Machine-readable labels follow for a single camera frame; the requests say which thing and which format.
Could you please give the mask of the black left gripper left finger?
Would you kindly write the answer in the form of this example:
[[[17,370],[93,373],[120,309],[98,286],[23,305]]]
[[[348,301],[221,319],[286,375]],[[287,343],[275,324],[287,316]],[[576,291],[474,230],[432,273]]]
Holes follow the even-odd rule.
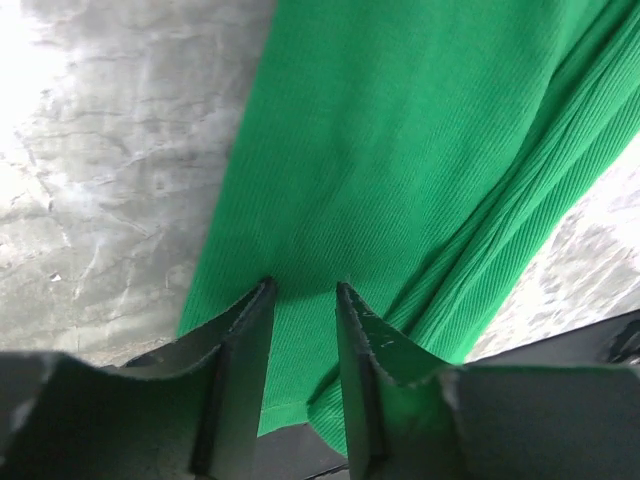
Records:
[[[5,479],[251,476],[277,286],[261,280],[230,308],[126,364],[55,351],[1,356]]]

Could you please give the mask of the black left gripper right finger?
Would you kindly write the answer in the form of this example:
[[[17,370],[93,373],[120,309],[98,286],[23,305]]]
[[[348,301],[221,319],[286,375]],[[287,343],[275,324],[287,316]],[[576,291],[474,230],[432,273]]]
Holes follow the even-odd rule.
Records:
[[[451,365],[336,289],[354,479],[635,479],[639,315]]]

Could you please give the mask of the green tank top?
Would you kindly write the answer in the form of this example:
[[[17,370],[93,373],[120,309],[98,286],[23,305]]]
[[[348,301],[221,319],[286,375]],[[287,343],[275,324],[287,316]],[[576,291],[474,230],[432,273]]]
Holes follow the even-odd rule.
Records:
[[[259,433],[344,451],[336,284],[462,361],[638,128],[635,1],[281,1],[179,330],[274,278]]]

